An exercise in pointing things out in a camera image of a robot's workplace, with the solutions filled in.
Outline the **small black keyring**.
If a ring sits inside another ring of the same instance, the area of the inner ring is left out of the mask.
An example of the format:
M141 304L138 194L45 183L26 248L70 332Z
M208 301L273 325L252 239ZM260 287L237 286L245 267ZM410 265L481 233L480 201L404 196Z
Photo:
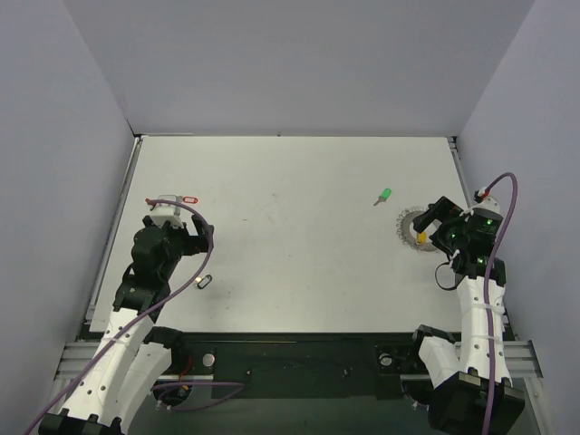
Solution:
M213 276L210 274L199 276L195 280L196 288L202 290L206 288L213 280Z

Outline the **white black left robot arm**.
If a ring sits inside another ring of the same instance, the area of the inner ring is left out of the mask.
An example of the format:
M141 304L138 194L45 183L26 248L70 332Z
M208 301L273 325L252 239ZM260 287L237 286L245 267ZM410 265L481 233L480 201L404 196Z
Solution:
M43 412L39 433L124 434L159 376L184 367L181 333L156 321L176 295L169 280L180 259L212 252L214 228L198 213L192 222L195 234L168 213L143 219L97 351L60 393L60 410Z

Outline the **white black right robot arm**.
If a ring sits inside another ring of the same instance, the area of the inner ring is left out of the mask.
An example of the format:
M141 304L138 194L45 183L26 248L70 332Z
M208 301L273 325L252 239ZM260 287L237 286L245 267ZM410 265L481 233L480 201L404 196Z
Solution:
M525 408L505 360L506 267L493 256L502 220L490 197L469 210L441 197L412 220L416 232L438 224L430 241L454 273L461 332L455 340L420 325L404 357L412 369L427 370L430 381L404 388L426 408L430 427L447 434L507 434Z

